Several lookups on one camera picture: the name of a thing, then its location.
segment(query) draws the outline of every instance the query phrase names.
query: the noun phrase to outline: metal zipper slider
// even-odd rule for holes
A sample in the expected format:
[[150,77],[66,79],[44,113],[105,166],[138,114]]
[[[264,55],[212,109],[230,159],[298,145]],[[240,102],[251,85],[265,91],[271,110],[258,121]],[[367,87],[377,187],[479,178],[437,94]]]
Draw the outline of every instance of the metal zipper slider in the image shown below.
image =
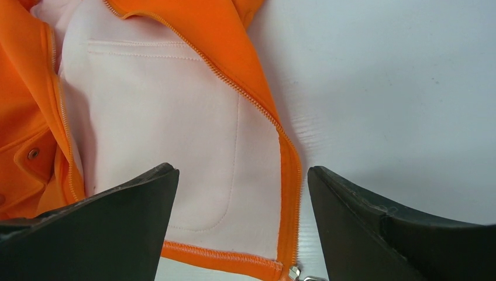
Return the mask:
[[[290,279],[293,281],[300,281],[299,275],[301,274],[301,270],[297,266],[292,266],[290,267]],[[327,281],[324,278],[320,277],[314,277],[314,276],[307,276],[303,281]]]

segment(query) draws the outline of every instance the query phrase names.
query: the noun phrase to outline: orange fabric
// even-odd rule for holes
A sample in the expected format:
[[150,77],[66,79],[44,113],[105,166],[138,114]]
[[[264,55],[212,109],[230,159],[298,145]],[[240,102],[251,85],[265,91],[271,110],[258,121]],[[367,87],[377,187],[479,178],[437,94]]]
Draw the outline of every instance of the orange fabric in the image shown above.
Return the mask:
[[[74,159],[51,65],[51,29],[26,10],[35,3],[3,0],[0,9],[1,217],[34,217],[84,198],[81,175],[70,173]],[[29,157],[33,149],[39,153]],[[47,186],[64,196],[44,194]]]
[[[51,65],[49,26],[26,9],[36,0],[2,0],[0,9],[0,218],[32,217],[84,198],[63,118],[63,94]],[[284,133],[246,28],[263,0],[113,0],[121,18],[143,15],[175,29],[276,126],[281,146],[281,224],[276,261],[166,242],[162,254],[196,266],[287,280],[297,250],[301,166]],[[30,159],[31,151],[40,153]]]

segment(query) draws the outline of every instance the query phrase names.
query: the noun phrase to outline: zipper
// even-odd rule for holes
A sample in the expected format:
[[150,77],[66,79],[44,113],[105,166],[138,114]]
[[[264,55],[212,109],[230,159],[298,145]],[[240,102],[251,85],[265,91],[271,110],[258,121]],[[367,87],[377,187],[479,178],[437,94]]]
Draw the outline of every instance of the zipper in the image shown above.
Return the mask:
[[[56,73],[57,46],[55,43],[55,34],[54,34],[52,28],[50,28],[50,41],[51,41],[51,69],[57,75],[57,73]],[[69,133],[69,124],[68,124],[68,120],[67,120],[66,105],[64,103],[64,93],[62,91],[61,82],[58,78],[56,79],[56,83],[57,83],[57,89],[58,89],[58,99],[59,99],[60,115],[62,117],[62,125],[64,127],[64,133],[66,134],[66,139],[67,139],[67,143],[68,143],[68,147],[69,147],[69,159],[68,159],[68,161],[72,161],[73,148],[71,146],[71,135]],[[71,191],[71,195],[73,196],[74,201],[78,202],[80,199],[74,190],[73,165],[71,163],[68,163],[67,176],[69,178],[69,190]]]
[[301,270],[297,266],[292,266],[290,268],[290,275],[289,275],[289,277],[293,281],[327,281],[324,278],[314,277],[314,276],[307,276],[303,280],[301,280],[299,278],[300,274],[301,274]]
[[[103,0],[107,8],[117,17],[123,18],[123,15],[119,13],[110,3],[108,0]],[[291,139],[288,137],[288,135],[284,132],[283,127],[279,122],[275,120],[275,118],[258,102],[256,101],[252,96],[250,96],[243,88],[239,87],[234,81],[232,81],[229,77],[223,74],[207,57],[206,55],[203,54],[198,48],[196,48],[188,39],[186,39],[177,29],[175,29],[170,23],[168,23],[165,19],[163,19],[161,16],[157,15],[156,13],[150,13],[146,11],[139,11],[139,13],[133,13],[134,15],[144,15],[148,16],[160,23],[162,23],[164,26],[168,27],[170,30],[172,30],[181,40],[183,40],[187,45],[189,45],[192,50],[194,50],[200,57],[201,59],[206,63],[206,65],[211,69],[211,71],[224,83],[226,83],[228,86],[230,86],[232,89],[234,89],[238,94],[242,95],[245,99],[247,99],[251,104],[253,104],[276,128],[276,130],[282,134],[283,138],[285,141],[288,142],[290,148],[292,151],[296,151],[296,148],[294,144],[291,142]],[[297,184],[301,184],[302,177],[301,177],[301,165],[297,165]],[[294,234],[292,236],[292,241],[290,245],[287,245],[287,248],[292,249],[292,254],[291,254],[291,265],[296,265],[297,262],[297,253],[298,253],[298,233],[299,233],[299,209],[300,209],[300,204],[301,204],[301,190],[297,192],[296,194],[292,194],[292,196],[295,197],[295,203],[292,204],[294,206],[294,211],[293,211],[293,216],[292,220],[294,221],[293,229],[294,229]],[[290,274],[289,270],[287,273],[283,272],[283,276],[288,276]]]

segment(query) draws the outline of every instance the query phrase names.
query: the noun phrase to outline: button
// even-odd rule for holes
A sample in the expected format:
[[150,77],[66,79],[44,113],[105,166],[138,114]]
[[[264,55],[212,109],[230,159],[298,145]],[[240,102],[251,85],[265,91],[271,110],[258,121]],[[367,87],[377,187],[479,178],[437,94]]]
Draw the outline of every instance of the button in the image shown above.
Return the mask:
[[29,160],[33,160],[34,158],[38,157],[40,155],[40,149],[39,148],[33,148],[31,151],[27,154],[27,158]]

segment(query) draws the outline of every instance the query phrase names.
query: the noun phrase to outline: stitched line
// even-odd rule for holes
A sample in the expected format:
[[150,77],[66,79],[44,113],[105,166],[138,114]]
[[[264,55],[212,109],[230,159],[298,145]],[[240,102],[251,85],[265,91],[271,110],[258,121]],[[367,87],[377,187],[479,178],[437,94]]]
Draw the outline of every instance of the stitched line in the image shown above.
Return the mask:
[[180,59],[180,60],[194,60],[194,61],[202,61],[201,59],[196,59],[193,57],[177,57],[177,56],[164,56],[164,55],[151,55],[151,54],[135,54],[135,53],[115,53],[115,52],[95,52],[88,51],[90,54],[111,54],[114,56],[131,56],[131,57],[159,57],[162,59]]
[[102,41],[102,40],[94,40],[89,39],[88,45],[107,45],[107,46],[144,46],[144,47],[179,47],[186,48],[189,47],[184,42],[133,42],[133,41]]
[[176,243],[176,242],[168,242],[164,241],[164,244],[162,244],[162,248],[170,249],[173,251],[180,251],[180,252],[186,252],[186,253],[192,253],[192,254],[200,254],[203,256],[207,256],[212,259],[221,259],[225,261],[235,261],[235,262],[247,262],[247,263],[252,263],[255,265],[261,265],[261,266],[268,266],[270,268],[274,268],[277,270],[282,269],[282,264],[277,263],[277,262],[272,262],[272,261],[267,261],[263,258],[259,258],[257,256],[251,256],[245,257],[244,254],[239,254],[243,256],[238,256],[235,255],[233,256],[232,254],[222,252],[222,251],[216,251],[216,250],[205,250],[202,248],[190,246],[187,244],[182,244],[182,243]]
[[240,95],[237,95],[237,119],[236,119],[236,136],[235,136],[235,142],[234,142],[234,158],[233,158],[233,173],[231,177],[231,188],[229,189],[229,201],[228,201],[228,207],[226,208],[226,211],[224,212],[224,215],[222,215],[222,218],[213,226],[209,228],[205,228],[202,230],[193,230],[193,229],[187,229],[187,228],[182,228],[182,227],[176,227],[173,225],[169,225],[168,227],[170,228],[175,228],[175,229],[180,229],[184,231],[189,231],[189,232],[207,232],[210,231],[214,228],[216,228],[219,224],[222,223],[224,218],[226,218],[226,215],[228,214],[229,207],[231,206],[231,199],[232,199],[232,190],[234,186],[234,173],[236,171],[236,149],[237,149],[237,134],[239,131],[239,103],[240,103]]

